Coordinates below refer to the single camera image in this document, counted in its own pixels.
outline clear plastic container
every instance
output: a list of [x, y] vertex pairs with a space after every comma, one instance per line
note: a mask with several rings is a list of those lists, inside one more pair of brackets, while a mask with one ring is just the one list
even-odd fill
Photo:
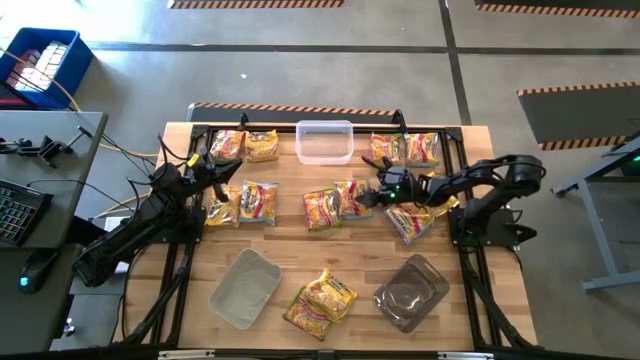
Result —
[[304, 165], [344, 165], [353, 155], [353, 125], [346, 120], [302, 120], [296, 153]]
[[410, 333], [448, 292], [447, 280], [414, 254], [375, 292], [373, 302], [400, 331]]
[[248, 329], [281, 276], [278, 265], [251, 249], [244, 249], [209, 298], [209, 308], [238, 329]]

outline gray desk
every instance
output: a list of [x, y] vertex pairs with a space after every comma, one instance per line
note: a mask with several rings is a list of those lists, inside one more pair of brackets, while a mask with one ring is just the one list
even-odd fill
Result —
[[[34, 146], [39, 146], [44, 135], [47, 135], [66, 143], [78, 133], [78, 126], [94, 134], [93, 140], [87, 137], [78, 140], [73, 145], [73, 154], [58, 155], [53, 161], [58, 169], [49, 167], [37, 158], [0, 155], [0, 179], [20, 185], [36, 179], [85, 181], [106, 123], [107, 116], [104, 113], [0, 111], [0, 137], [6, 141], [25, 138], [31, 140]], [[32, 187], [53, 194], [53, 200], [51, 208], [22, 247], [58, 248], [65, 240], [84, 186], [71, 182], [41, 182]]]
[[[74, 146], [74, 154], [54, 159], [58, 169], [37, 158], [0, 155], [0, 178], [18, 184], [35, 179], [72, 179], [85, 181], [98, 149], [107, 117], [103, 113], [43, 111], [0, 111], [0, 137], [7, 141], [26, 138], [39, 145], [44, 135], [69, 141], [82, 126], [94, 134], [83, 137]], [[83, 185], [74, 183], [37, 183], [35, 189], [53, 194], [51, 208], [21, 249], [3, 244], [0, 248], [0, 354], [48, 351], [64, 320], [73, 272], [71, 264], [82, 246], [67, 244], [66, 234]], [[39, 292], [26, 295], [18, 290], [22, 266], [33, 252], [31, 248], [61, 248], [45, 285]]]

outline keyboard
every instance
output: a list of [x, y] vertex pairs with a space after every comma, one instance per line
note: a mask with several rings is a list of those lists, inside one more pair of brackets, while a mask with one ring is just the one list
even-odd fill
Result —
[[53, 195], [0, 180], [0, 241], [21, 246], [51, 204]]

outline computer mouse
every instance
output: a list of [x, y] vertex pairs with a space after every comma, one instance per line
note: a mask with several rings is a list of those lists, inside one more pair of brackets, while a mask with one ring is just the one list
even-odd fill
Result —
[[36, 293], [44, 285], [58, 251], [55, 249], [36, 249], [29, 256], [20, 272], [18, 288], [25, 294]]

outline brown-tinted plastic container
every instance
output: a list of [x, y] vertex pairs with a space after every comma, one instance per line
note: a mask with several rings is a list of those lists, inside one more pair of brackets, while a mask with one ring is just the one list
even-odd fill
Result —
[[373, 302], [404, 333], [412, 332], [449, 292], [449, 283], [415, 254], [373, 295]]

